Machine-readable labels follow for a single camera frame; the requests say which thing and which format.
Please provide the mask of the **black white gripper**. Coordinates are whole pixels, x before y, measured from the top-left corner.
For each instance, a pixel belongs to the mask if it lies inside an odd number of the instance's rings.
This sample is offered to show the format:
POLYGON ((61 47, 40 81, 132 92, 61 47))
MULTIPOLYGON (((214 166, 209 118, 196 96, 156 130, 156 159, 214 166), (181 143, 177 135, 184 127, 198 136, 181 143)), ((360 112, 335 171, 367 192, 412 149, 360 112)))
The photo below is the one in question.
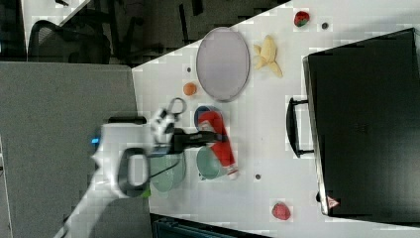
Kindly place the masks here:
MULTIPOLYGON (((186 102, 180 98, 172 98, 165 108, 160 108, 152 117, 151 128, 154 139, 153 153, 167 155, 173 147, 173 135, 178 117, 186 110, 186 102)), ((199 131, 186 134, 187 143, 215 143, 226 142, 228 137, 215 132, 199 131)))

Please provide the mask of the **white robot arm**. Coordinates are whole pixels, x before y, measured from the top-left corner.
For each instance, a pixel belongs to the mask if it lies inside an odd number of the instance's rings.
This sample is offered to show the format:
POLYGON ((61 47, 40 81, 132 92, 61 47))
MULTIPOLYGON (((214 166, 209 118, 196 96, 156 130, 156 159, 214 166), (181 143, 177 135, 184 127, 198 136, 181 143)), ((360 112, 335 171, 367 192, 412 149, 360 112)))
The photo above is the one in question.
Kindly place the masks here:
POLYGON ((89 238, 110 203, 145 193, 150 180, 177 167, 186 150, 228 140, 223 116, 217 111, 201 113, 195 133, 178 128, 176 123, 184 111, 173 109, 176 102, 186 104, 175 97, 148 122, 142 117, 117 117, 101 126, 92 156, 97 169, 53 238, 89 238))

